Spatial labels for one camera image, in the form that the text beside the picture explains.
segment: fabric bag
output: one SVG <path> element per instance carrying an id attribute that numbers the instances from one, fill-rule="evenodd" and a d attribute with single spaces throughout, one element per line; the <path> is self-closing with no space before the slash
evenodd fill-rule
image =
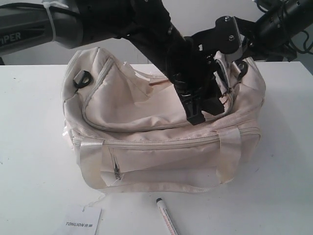
<path id="1" fill-rule="evenodd" d="M 260 139 L 266 86 L 251 58 L 242 78 L 223 54 L 215 59 L 226 78 L 216 74 L 225 112 L 203 113 L 206 122 L 192 126 L 161 72 L 136 71 L 103 48 L 78 51 L 67 67 L 62 101 L 86 183 L 103 192 L 205 192 L 231 181 Z"/>

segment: marker pen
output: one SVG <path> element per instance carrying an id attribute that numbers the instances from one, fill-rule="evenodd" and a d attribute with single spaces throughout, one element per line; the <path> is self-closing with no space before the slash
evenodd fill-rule
<path id="1" fill-rule="evenodd" d="M 167 228 L 170 231 L 170 235 L 179 235 L 177 229 L 175 228 L 175 226 L 171 220 L 170 214 L 169 214 L 169 212 L 166 208 L 166 205 L 165 205 L 164 201 L 162 200 L 162 198 L 158 198 L 156 200 L 156 204 L 157 204 L 157 206 L 158 206 L 158 208 L 162 214 L 162 217 L 165 221 Z"/>

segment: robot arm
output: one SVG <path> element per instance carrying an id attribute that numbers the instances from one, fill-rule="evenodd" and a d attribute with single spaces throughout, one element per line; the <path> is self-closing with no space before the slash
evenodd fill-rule
<path id="1" fill-rule="evenodd" d="M 0 56 L 53 40 L 74 48 L 109 38 L 125 38 L 174 84 L 187 120 L 193 125 L 205 121 L 202 111 L 213 115 L 224 111 L 213 75 L 219 72 L 213 59 L 217 51 L 225 54 L 230 63 L 249 56 L 264 59 L 278 55 L 291 60 L 296 52 L 287 47 L 288 37 L 313 23 L 313 1 L 289 0 L 256 23 L 225 16 L 216 20 L 214 29 L 183 37 L 171 23 L 161 0 L 63 3 L 68 9 L 50 7 L 53 23 L 42 5 L 0 6 Z M 240 34 L 246 37 L 243 43 Z"/>

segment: zipper pull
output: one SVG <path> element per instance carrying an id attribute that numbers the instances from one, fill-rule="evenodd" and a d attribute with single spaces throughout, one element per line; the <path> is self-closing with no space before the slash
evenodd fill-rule
<path id="1" fill-rule="evenodd" d="M 117 166 L 117 164 L 115 163 L 115 166 L 114 166 L 114 174 L 115 174 L 115 178 L 117 180 L 120 180 L 121 179 L 121 172 Z"/>

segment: white wall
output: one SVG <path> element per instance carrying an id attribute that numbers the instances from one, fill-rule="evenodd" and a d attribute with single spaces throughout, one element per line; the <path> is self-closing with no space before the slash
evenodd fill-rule
<path id="1" fill-rule="evenodd" d="M 25 0 L 40 3 L 41 0 Z M 173 24 L 184 35 L 190 36 L 198 31 L 212 28 L 215 20 L 224 15 L 233 15 L 242 19 L 256 21 L 262 15 L 252 0 L 163 0 L 170 12 Z M 296 43 L 301 45 L 301 37 Z M 105 47 L 118 59 L 130 63 L 146 63 L 147 59 L 128 41 L 110 39 L 82 48 Z M 3 57 L 5 64 L 66 64 L 76 50 L 67 50 L 48 43 L 29 48 Z M 312 56 L 300 55 L 299 59 L 313 72 Z"/>

